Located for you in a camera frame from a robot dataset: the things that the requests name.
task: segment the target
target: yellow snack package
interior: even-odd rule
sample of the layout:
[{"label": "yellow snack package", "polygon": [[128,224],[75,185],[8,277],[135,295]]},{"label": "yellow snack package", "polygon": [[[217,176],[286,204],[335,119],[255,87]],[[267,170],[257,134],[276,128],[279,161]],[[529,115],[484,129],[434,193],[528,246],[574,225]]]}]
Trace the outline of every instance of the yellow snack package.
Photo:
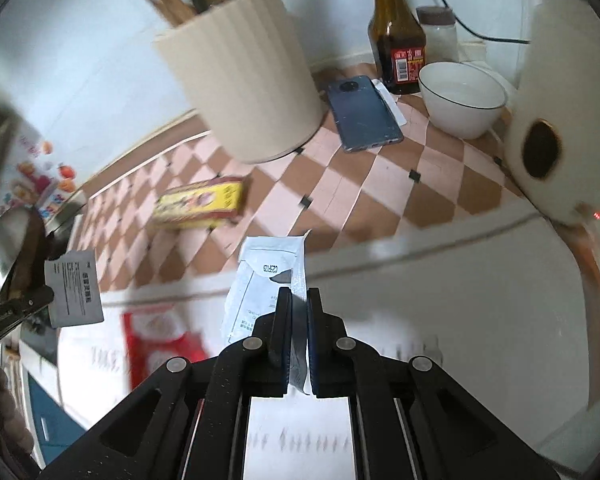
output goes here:
[{"label": "yellow snack package", "polygon": [[173,229],[217,227],[240,214],[244,179],[213,178],[167,190],[155,203],[152,224]]}]

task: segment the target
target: stainless steel bowl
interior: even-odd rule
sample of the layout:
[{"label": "stainless steel bowl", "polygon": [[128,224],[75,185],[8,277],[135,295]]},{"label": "stainless steel bowl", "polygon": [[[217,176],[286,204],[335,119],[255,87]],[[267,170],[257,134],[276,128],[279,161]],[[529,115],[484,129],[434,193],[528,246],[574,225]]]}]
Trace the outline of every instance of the stainless steel bowl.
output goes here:
[{"label": "stainless steel bowl", "polygon": [[30,229],[36,229],[44,237],[44,222],[33,208],[14,207],[0,216],[0,292],[7,284]]}]

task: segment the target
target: blue cabinet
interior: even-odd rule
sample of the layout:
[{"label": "blue cabinet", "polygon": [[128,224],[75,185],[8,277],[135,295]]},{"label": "blue cabinet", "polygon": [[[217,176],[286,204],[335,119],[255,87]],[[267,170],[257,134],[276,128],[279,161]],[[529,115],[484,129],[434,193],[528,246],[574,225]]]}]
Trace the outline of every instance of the blue cabinet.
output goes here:
[{"label": "blue cabinet", "polygon": [[31,413],[42,457],[49,464],[85,433],[46,391],[29,377]]}]

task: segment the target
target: red package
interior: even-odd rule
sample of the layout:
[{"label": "red package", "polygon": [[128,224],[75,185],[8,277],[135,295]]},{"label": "red package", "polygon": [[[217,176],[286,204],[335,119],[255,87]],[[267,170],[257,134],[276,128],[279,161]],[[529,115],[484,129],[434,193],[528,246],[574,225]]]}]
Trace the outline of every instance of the red package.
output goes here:
[{"label": "red package", "polygon": [[125,312],[122,321],[131,388],[138,386],[172,357],[186,357],[192,363],[208,358],[200,334],[189,332],[173,307]]}]

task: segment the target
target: red label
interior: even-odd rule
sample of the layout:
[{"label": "red label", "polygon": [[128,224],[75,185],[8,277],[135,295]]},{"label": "red label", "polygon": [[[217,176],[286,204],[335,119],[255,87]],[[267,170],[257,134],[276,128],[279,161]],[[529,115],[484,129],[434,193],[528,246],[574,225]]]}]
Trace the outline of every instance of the red label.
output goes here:
[{"label": "red label", "polygon": [[391,51],[394,64],[394,78],[398,84],[418,81],[420,69],[424,66],[424,47],[394,48]]}]

